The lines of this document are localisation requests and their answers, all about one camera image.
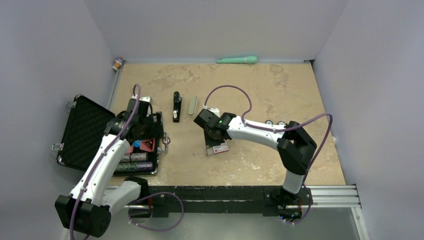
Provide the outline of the small staple box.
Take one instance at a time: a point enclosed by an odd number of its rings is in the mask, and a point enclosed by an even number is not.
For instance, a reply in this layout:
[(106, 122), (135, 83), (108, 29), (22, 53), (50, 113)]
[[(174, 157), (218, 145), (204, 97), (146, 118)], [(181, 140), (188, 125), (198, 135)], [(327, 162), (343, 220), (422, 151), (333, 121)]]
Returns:
[(229, 147), (227, 143), (221, 143), (220, 145), (216, 145), (216, 146), (207, 146), (205, 148), (205, 155), (211, 156), (211, 155), (216, 155), (220, 153), (225, 153), (228, 151), (229, 151)]

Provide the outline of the green staple case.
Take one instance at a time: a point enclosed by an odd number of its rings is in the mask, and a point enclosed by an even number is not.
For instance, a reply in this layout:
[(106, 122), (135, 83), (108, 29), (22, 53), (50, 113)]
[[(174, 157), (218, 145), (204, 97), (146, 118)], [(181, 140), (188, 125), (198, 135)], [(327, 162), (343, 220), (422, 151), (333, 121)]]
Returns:
[(196, 95), (193, 95), (193, 96), (190, 98), (189, 105), (188, 105), (188, 110), (187, 110), (187, 115), (188, 115), (190, 118), (194, 117), (194, 115), (195, 115), (195, 113), (196, 113), (197, 101), (198, 101), (198, 98), (197, 98), (197, 96), (196, 96)]

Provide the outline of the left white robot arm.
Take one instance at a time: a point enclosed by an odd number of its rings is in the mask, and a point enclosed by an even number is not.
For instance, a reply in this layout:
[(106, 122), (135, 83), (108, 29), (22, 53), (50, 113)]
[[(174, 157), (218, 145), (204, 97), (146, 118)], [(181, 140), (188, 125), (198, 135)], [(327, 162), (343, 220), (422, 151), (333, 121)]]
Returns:
[(146, 179), (130, 177), (118, 188), (105, 194), (108, 180), (112, 177), (118, 163), (130, 149), (133, 139), (132, 129), (141, 126), (148, 117), (140, 112), (142, 100), (134, 97), (129, 109), (108, 123), (105, 135), (83, 178), (68, 196), (60, 195), (55, 208), (65, 228), (69, 230), (69, 239), (75, 239), (75, 233), (89, 237), (101, 237), (110, 225), (111, 218), (129, 203), (146, 203), (159, 195), (174, 197), (183, 209), (182, 200), (172, 192), (151, 194)]

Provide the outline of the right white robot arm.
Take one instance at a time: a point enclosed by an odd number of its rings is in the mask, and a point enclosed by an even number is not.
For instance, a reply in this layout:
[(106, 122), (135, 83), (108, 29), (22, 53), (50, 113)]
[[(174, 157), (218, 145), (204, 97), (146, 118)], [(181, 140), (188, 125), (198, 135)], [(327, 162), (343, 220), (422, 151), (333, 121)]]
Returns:
[(244, 140), (269, 147), (278, 152), (286, 169), (279, 193), (273, 197), (284, 207), (299, 202), (301, 188), (315, 151), (316, 142), (300, 126), (290, 121), (288, 125), (268, 125), (243, 120), (241, 116), (225, 112), (217, 116), (209, 109), (203, 109), (194, 123), (203, 129), (207, 140), (224, 143), (226, 140)]

